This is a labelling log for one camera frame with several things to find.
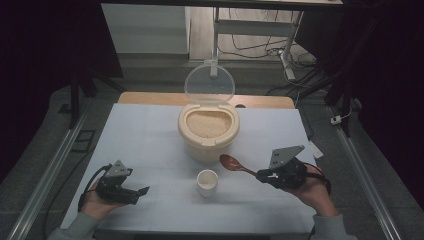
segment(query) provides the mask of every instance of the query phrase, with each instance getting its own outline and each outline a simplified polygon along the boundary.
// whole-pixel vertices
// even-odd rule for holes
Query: person's left hand
[[[87,192],[81,212],[102,221],[112,210],[123,207],[126,204],[108,202],[102,199],[96,192],[98,181],[99,180],[97,179]]]

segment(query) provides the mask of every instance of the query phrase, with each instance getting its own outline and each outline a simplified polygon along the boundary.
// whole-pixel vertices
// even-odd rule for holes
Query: wall
[[[102,4],[118,53],[189,52],[190,8]]]

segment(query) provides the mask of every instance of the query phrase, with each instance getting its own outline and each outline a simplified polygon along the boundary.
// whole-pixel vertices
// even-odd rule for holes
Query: table
[[[67,228],[75,218],[79,195],[94,172],[120,159],[134,169],[123,187],[150,186],[150,190],[136,205],[112,212],[99,229],[249,235],[309,232],[315,211],[296,197],[244,172],[230,172],[219,163],[204,166],[188,157],[177,130],[186,99],[181,93],[121,95],[61,227]],[[230,155],[259,170],[268,167],[272,149],[302,144],[306,149],[299,159],[315,164],[291,99],[236,95],[231,100],[231,104],[240,103],[247,108],[237,109],[240,132]],[[196,191],[196,176],[206,168],[219,176],[218,191],[211,198],[202,198]]]

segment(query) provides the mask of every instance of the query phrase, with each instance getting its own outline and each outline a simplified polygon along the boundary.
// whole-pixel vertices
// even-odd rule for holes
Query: paper cup
[[[197,175],[197,190],[202,197],[215,194],[218,186],[218,175],[212,170],[203,170]]]

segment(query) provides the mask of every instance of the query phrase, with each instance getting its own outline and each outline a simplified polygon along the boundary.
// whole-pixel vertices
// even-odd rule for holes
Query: floor
[[[199,65],[197,60],[202,58],[204,57],[200,55],[187,60],[179,57],[161,58],[121,54],[120,61],[125,78],[116,79],[116,81],[129,91],[183,92],[185,77]],[[332,199],[344,215],[348,233],[356,235],[358,239],[390,239],[382,230],[376,217],[377,213],[369,203],[367,194],[352,167],[349,155],[338,135],[338,127],[330,124],[329,119],[338,112],[338,108],[325,106],[323,97],[326,89],[299,101],[296,99],[298,86],[284,80],[283,69],[278,61],[268,59],[245,62],[239,58],[227,59],[222,61],[221,65],[234,77],[236,94],[292,97],[296,108],[301,113],[308,137],[324,153],[324,156],[316,162],[332,181]],[[296,77],[300,79],[310,71],[310,68],[299,67],[294,70]],[[314,78],[315,81],[320,79],[318,75]],[[81,95],[82,109],[88,108],[81,134],[72,144],[72,150],[66,156],[56,181],[29,229],[27,239],[43,239],[43,229],[46,229],[48,234],[60,225],[90,159],[90,155],[83,157],[97,144],[108,114],[119,98],[120,93],[109,85],[98,80],[95,80],[95,84],[99,91],[95,98],[85,98]],[[49,112],[46,114],[43,125],[13,171],[0,185],[0,239],[6,239],[9,235],[46,166],[59,148],[59,143],[68,133],[69,103],[69,87],[58,90],[52,95]],[[422,239],[423,210],[407,191],[384,155],[362,129],[357,119],[359,111],[360,107],[354,105],[353,112],[349,116],[350,139],[355,144],[362,162],[371,173],[372,181],[397,226],[401,238],[392,239]],[[48,216],[46,225],[43,226],[46,216]],[[134,236],[101,231],[96,235],[98,239],[187,239],[184,236]],[[266,236],[266,238],[298,240],[306,239],[307,234]],[[198,239],[222,238],[202,236]]]

